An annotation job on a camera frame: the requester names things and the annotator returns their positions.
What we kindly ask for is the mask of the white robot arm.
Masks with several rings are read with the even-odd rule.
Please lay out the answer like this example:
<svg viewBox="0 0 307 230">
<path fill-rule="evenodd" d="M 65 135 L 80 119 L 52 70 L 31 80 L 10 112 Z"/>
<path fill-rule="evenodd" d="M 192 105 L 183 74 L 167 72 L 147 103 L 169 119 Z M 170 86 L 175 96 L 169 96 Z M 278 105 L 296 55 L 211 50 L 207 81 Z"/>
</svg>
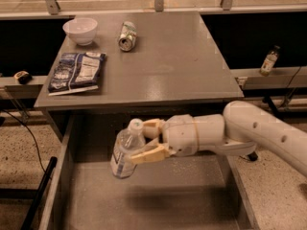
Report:
<svg viewBox="0 0 307 230">
<path fill-rule="evenodd" d="M 150 142 L 130 157 L 134 164 L 190 156 L 204 150 L 241 156 L 262 146 L 307 176 L 307 133 L 252 103 L 228 103 L 221 114 L 147 120 L 143 134 Z"/>
</svg>

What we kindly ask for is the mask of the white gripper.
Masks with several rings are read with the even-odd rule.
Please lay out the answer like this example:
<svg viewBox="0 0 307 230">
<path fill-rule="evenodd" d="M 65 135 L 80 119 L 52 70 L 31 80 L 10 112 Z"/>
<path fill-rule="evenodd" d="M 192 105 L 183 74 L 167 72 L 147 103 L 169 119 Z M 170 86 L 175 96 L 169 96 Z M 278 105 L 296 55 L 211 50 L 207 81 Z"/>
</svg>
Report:
<svg viewBox="0 0 307 230">
<path fill-rule="evenodd" d="M 178 157 L 190 156 L 198 151 L 196 125 L 194 118 L 188 114 L 173 116 L 166 122 L 162 119 L 144 121 L 143 134 L 150 139 L 162 134 L 164 144 L 148 143 L 139 153 L 130 157 L 130 162 L 134 165 L 162 161 L 170 154 Z"/>
</svg>

